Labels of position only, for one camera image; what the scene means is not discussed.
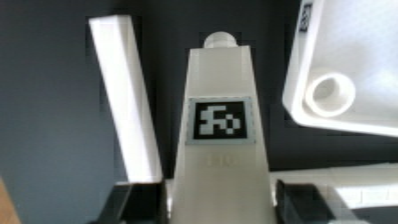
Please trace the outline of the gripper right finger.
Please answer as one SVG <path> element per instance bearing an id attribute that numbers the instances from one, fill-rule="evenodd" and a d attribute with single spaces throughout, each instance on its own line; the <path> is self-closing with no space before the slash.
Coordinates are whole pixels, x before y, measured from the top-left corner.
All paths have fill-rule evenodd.
<path id="1" fill-rule="evenodd" d="M 333 218 L 326 224 L 362 224 L 362 220 L 356 218 L 346 206 L 346 203 L 341 199 L 335 189 L 325 185 L 317 185 L 316 188 L 333 215 Z"/>

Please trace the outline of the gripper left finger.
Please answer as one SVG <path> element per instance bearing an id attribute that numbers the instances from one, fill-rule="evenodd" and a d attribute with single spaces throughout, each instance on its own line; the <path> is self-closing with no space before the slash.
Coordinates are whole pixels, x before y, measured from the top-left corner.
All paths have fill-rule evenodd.
<path id="1" fill-rule="evenodd" d="M 127 224 L 126 207 L 131 194 L 129 185 L 115 185 L 108 194 L 99 216 L 90 224 Z"/>

